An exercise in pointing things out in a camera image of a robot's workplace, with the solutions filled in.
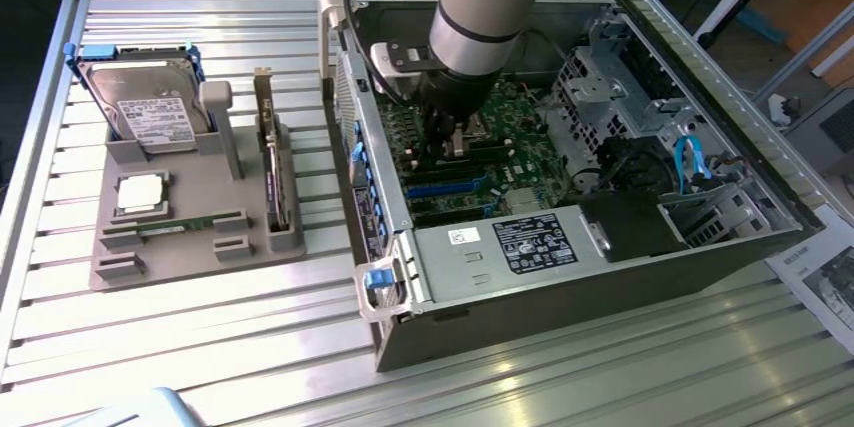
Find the aluminum table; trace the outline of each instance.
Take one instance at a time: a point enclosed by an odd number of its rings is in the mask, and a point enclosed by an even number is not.
[[[273,70],[309,255],[88,291],[106,126],[65,41],[192,41],[252,122]],[[854,363],[763,264],[701,293],[373,372],[317,75],[316,0],[64,0],[0,218],[0,425],[61,425],[153,387],[210,425],[851,425]]]

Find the hard drive label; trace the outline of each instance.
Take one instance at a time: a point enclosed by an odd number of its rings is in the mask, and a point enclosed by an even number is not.
[[[120,100],[118,108],[141,145],[192,142],[192,124],[180,98]]]
[[[555,214],[497,222],[492,228],[515,274],[577,262]]]

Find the hard drive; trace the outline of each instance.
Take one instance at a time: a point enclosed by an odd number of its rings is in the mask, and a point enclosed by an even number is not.
[[[198,102],[204,77],[194,48],[86,45],[66,63],[106,117],[112,140],[136,140],[149,154],[196,147],[196,134],[213,127]]]

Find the power supply label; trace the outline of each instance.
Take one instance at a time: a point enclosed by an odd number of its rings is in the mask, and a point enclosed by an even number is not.
[[[555,214],[492,224],[509,270],[524,274],[577,262]]]
[[[180,97],[120,100],[118,108],[141,145],[192,142],[192,125]]]

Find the motherboard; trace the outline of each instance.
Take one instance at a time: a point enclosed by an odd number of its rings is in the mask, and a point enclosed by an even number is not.
[[[424,143],[418,106],[378,104],[404,198],[416,227],[539,211],[563,197],[565,161],[523,84],[499,81],[470,117],[462,160],[418,164]]]

